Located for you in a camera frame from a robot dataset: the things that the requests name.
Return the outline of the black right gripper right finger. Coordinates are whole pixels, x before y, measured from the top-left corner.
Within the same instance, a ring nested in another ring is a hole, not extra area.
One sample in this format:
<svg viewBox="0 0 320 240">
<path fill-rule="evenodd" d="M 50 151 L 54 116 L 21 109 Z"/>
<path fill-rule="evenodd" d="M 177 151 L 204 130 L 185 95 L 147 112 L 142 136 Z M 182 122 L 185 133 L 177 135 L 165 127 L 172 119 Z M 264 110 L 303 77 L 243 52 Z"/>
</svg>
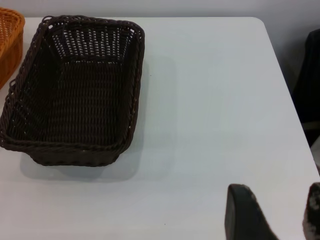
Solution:
<svg viewBox="0 0 320 240">
<path fill-rule="evenodd" d="M 309 188 L 303 218 L 303 233 L 306 240 L 320 239 L 320 183 L 315 182 Z"/>
</svg>

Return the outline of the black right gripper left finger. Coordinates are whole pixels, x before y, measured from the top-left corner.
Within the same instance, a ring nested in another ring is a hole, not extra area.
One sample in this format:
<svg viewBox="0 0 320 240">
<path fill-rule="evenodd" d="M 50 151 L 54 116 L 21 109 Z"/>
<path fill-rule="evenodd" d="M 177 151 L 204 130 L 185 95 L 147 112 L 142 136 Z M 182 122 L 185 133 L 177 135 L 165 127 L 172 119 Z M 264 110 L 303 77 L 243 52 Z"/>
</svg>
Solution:
<svg viewBox="0 0 320 240">
<path fill-rule="evenodd" d="M 251 189 L 244 184 L 230 184 L 224 217 L 227 240 L 276 240 Z"/>
</svg>

